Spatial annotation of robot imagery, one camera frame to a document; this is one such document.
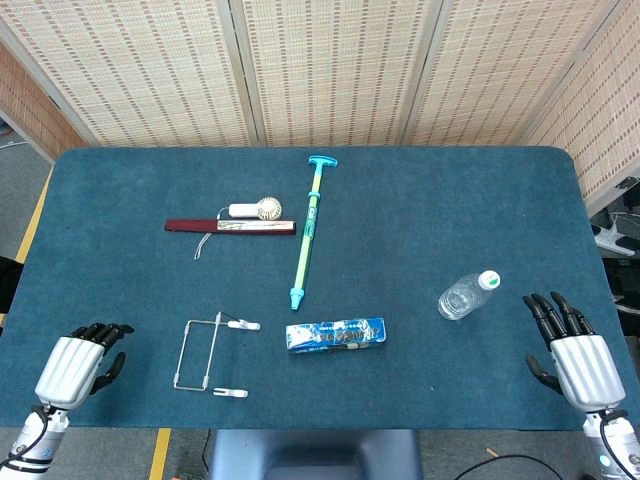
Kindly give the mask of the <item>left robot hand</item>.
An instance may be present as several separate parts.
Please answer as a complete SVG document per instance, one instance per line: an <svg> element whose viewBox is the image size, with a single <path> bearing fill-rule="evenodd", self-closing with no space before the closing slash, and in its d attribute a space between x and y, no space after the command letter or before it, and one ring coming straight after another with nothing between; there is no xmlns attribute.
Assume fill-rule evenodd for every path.
<svg viewBox="0 0 640 480"><path fill-rule="evenodd" d="M126 354L119 352L104 374L99 375L98 368L116 342L134 331L127 324L94 323L60 337L35 387L40 402L58 410L73 410L110 385L121 372Z"/></svg>

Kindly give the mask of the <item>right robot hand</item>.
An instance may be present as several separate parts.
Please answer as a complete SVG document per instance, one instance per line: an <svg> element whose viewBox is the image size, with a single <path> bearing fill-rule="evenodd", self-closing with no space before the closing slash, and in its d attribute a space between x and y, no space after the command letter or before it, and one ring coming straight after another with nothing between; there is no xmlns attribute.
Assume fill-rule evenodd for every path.
<svg viewBox="0 0 640 480"><path fill-rule="evenodd" d="M533 355L525 357L531 374L583 413L613 410L626 398L621 377L605 339L588 318L560 293L551 298L532 293L523 297L531 312L555 372L544 370Z"/></svg>

